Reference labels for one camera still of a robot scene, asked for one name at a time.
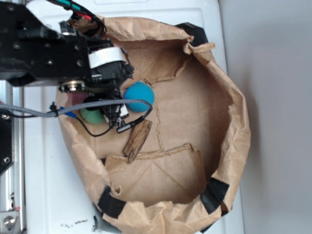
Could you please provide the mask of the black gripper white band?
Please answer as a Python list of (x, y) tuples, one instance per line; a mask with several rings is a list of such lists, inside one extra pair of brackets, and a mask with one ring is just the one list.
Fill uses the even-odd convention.
[[(91, 76), (85, 80), (63, 82), (59, 90), (63, 93), (86, 92), (84, 103), (121, 100), (120, 88), (134, 72), (125, 50), (114, 46), (110, 39), (105, 39), (100, 45), (90, 46), (88, 59)], [(129, 116), (124, 103), (110, 103), (82, 109), (84, 108), (100, 110), (110, 127), (123, 127), (124, 119)]]

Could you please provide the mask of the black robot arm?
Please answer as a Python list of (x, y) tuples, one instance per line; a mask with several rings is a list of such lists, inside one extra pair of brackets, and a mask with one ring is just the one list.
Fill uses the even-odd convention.
[(95, 14), (72, 0), (56, 5), (86, 20), (85, 32), (72, 21), (60, 31), (44, 25), (25, 5), (0, 4), (0, 78), (14, 87), (57, 86), (63, 93), (87, 93), (87, 101), (112, 100), (100, 106), (111, 127), (122, 127), (128, 116), (121, 104), (122, 84), (132, 77), (128, 54), (105, 39), (106, 26)]

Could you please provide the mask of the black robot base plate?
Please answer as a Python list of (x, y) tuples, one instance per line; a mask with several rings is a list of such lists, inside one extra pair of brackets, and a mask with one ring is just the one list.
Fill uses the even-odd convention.
[(14, 122), (12, 113), (0, 108), (0, 176), (14, 164), (13, 156)]

